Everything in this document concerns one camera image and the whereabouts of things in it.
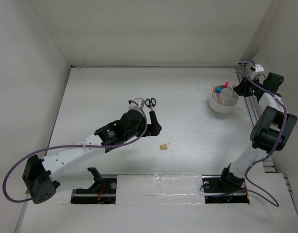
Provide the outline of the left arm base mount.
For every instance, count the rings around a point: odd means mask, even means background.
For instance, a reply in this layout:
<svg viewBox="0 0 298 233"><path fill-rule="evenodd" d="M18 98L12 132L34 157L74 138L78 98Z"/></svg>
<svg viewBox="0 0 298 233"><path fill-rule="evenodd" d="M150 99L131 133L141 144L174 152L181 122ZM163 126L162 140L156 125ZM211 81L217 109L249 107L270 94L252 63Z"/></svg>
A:
<svg viewBox="0 0 298 233"><path fill-rule="evenodd" d="M88 168L94 183L87 189L74 189L71 204L115 204L117 175L101 175L95 167Z"/></svg>

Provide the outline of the small tan eraser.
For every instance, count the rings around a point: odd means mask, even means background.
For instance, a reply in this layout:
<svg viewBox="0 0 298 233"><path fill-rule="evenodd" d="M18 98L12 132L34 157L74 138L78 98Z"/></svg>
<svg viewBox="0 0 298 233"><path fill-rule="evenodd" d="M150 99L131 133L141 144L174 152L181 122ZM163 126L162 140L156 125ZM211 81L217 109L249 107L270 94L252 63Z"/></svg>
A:
<svg viewBox="0 0 298 233"><path fill-rule="evenodd" d="M161 150L166 150L167 148L168 148L168 145L167 144L160 145L160 149Z"/></svg>

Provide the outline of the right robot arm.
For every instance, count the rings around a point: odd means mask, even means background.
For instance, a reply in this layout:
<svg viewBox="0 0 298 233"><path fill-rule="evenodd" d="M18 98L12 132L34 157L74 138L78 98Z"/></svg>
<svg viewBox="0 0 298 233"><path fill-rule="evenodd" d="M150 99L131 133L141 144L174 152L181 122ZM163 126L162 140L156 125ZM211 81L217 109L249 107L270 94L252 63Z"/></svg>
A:
<svg viewBox="0 0 298 233"><path fill-rule="evenodd" d="M219 188L223 191L240 187L245 181L247 170L264 160L257 154L258 149L265 151L267 155L282 150L298 120L283 107L281 95L277 93L284 77L269 72L263 83L260 83L257 77L252 76L253 79L250 80L244 77L240 84L233 88L239 96L255 96L263 108L263 113L250 134L251 145L236 161L223 169L218 179Z"/></svg>

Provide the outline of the thin pink highlighter pen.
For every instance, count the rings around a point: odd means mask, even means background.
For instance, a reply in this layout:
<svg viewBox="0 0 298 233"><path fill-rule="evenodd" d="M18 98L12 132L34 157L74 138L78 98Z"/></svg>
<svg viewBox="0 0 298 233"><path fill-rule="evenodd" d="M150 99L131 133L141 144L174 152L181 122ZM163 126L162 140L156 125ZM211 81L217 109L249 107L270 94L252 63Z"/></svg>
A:
<svg viewBox="0 0 298 233"><path fill-rule="evenodd" d="M216 96L216 97L215 97L215 99L214 99L214 100L215 100L215 102L218 102L218 98L217 98L216 92L215 92L215 96Z"/></svg>

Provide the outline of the black handled scissors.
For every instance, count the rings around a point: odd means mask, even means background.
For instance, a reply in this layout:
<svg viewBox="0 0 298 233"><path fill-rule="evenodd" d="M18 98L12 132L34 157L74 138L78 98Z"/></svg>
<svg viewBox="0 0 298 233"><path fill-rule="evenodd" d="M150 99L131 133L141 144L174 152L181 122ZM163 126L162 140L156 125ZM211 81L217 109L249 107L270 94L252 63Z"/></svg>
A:
<svg viewBox="0 0 298 233"><path fill-rule="evenodd" d="M154 107L156 106L157 101L155 98L147 98L145 100L145 105L150 109L150 111L154 111Z"/></svg>

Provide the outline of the blue black thick highlighter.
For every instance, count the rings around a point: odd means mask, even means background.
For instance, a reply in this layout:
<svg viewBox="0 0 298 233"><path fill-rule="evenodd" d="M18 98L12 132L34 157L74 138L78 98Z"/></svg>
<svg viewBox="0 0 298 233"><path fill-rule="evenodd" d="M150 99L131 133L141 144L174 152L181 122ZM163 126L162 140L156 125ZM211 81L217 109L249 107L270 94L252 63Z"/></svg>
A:
<svg viewBox="0 0 298 233"><path fill-rule="evenodd" d="M223 88L224 88L223 86L216 86L216 87L215 87L215 92L216 92L217 94L220 94L220 92L221 92L221 90L222 90Z"/></svg>

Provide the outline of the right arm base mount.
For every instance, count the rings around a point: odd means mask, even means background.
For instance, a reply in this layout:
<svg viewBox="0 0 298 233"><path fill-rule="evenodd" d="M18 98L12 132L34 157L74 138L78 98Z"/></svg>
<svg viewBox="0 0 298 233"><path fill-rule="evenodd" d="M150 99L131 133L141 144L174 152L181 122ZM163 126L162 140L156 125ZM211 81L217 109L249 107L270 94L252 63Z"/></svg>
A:
<svg viewBox="0 0 298 233"><path fill-rule="evenodd" d="M200 192L205 194L205 204L246 203L249 196L244 178L238 178L229 171L230 165L222 170L221 175L203 175Z"/></svg>

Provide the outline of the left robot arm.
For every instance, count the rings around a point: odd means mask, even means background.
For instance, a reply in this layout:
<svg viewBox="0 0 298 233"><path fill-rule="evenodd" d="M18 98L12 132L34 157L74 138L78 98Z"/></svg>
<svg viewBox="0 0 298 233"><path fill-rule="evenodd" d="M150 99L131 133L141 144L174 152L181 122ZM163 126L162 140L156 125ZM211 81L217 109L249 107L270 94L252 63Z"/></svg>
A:
<svg viewBox="0 0 298 233"><path fill-rule="evenodd" d="M83 140L75 148L63 150L57 154L39 158L31 156L26 163L22 178L30 194L32 202L43 203L54 196L56 192L71 189L70 183L76 182L79 189L90 192L100 192L103 180L93 166L87 171L91 176L85 182L79 176L67 178L67 172L77 165L97 155L104 155L119 148L132 138L157 136L162 130L156 113L149 113L151 123L146 124L146 118L137 110L129 110L119 120L115 120L99 129Z"/></svg>

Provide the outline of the pink eraser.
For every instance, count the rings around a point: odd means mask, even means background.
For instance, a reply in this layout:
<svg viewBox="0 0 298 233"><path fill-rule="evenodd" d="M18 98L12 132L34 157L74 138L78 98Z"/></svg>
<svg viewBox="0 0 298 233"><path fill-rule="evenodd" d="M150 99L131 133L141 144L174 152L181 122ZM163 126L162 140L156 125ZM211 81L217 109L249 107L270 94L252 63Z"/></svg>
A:
<svg viewBox="0 0 298 233"><path fill-rule="evenodd" d="M232 87L235 88L235 87L237 87L238 85L239 85L239 82L236 82L236 83L233 84Z"/></svg>

